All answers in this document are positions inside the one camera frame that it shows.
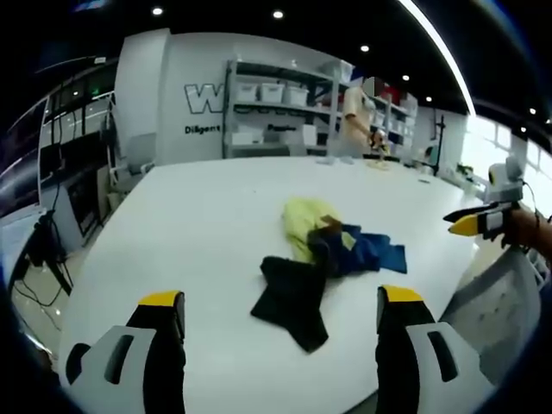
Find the black monitor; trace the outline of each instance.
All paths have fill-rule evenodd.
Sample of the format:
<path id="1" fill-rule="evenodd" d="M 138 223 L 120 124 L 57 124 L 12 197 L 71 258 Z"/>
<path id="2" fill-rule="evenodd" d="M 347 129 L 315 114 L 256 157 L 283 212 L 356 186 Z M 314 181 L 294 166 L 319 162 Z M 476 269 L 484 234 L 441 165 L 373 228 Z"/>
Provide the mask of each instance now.
<path id="1" fill-rule="evenodd" d="M 46 99 L 0 138 L 0 218 L 39 204 L 39 145 Z"/>

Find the blue cloth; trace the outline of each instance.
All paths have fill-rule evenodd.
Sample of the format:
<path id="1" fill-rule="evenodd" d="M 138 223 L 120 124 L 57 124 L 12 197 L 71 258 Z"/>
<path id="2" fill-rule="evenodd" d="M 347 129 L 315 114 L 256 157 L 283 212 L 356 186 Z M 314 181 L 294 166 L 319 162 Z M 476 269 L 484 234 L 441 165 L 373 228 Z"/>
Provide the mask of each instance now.
<path id="1" fill-rule="evenodd" d="M 388 235 L 362 233 L 360 226 L 343 224 L 342 231 L 349 233 L 355 240 L 349 250 L 343 245 L 342 233 L 319 233 L 320 238 L 328 245 L 332 260 L 337 264 L 337 273 L 379 271 L 384 269 L 406 273 L 405 246 L 393 246 Z"/>

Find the black ceiling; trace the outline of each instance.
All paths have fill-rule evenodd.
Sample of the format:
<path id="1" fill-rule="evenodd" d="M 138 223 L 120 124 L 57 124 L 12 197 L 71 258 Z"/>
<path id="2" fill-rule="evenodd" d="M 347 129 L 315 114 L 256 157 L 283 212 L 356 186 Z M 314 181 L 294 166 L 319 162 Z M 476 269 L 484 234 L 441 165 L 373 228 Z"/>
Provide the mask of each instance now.
<path id="1" fill-rule="evenodd" d="M 101 9 L 72 14 L 77 0 L 16 5 L 4 13 L 2 126 L 61 80 L 92 64 L 85 56 L 117 56 L 126 35 L 169 27 L 173 33 L 217 31 L 291 41 L 363 66 L 368 74 L 408 90 L 436 107 L 467 112 L 455 78 L 432 41 L 397 0 L 354 2 L 183 2 L 108 0 Z M 543 140 L 552 129 L 552 6 L 524 0 L 415 0 L 448 45 L 478 114 Z M 164 8 L 151 16 L 154 5 Z M 284 19 L 272 12 L 281 9 Z M 361 44 L 370 51 L 362 53 Z M 402 76 L 408 74 L 409 82 Z M 529 108 L 535 108 L 535 116 Z"/>

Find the led strip light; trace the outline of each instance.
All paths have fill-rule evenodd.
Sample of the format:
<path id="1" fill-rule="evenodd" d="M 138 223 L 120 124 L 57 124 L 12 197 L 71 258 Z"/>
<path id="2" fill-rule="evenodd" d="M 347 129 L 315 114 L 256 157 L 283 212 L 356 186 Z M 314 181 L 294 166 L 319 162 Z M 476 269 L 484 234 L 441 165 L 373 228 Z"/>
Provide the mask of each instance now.
<path id="1" fill-rule="evenodd" d="M 466 81 L 462 77 L 460 68 L 456 65 L 455 58 L 453 58 L 452 53 L 449 51 L 449 48 L 442 40 L 441 36 L 437 33 L 436 29 L 433 27 L 431 22 L 426 16 L 423 15 L 422 11 L 412 2 L 412 0 L 398 0 L 399 3 L 403 5 L 405 9 L 417 20 L 418 23 L 423 27 L 423 30 L 430 36 L 431 40 L 435 43 L 439 52 L 443 58 L 447 61 L 448 67 L 455 75 L 456 83 L 460 87 L 462 95 L 466 100 L 467 109 L 469 110 L 470 115 L 475 116 L 475 107 L 472 97 L 469 94 L 467 89 Z"/>

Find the window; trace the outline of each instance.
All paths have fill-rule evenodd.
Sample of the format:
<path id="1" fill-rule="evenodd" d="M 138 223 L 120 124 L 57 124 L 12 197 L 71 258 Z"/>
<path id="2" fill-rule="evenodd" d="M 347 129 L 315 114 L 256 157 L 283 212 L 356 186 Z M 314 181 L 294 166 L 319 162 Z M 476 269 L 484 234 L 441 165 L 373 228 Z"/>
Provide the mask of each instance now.
<path id="1" fill-rule="evenodd" d="M 470 116 L 467 119 L 461 163 L 471 166 L 476 177 L 487 181 L 489 167 L 505 162 L 510 148 L 510 129 L 478 116 Z"/>
<path id="2" fill-rule="evenodd" d="M 527 143 L 527 165 L 524 180 L 535 193 L 535 203 L 530 189 L 524 187 L 525 205 L 536 207 L 546 217 L 552 215 L 552 156 L 537 146 L 535 142 Z"/>

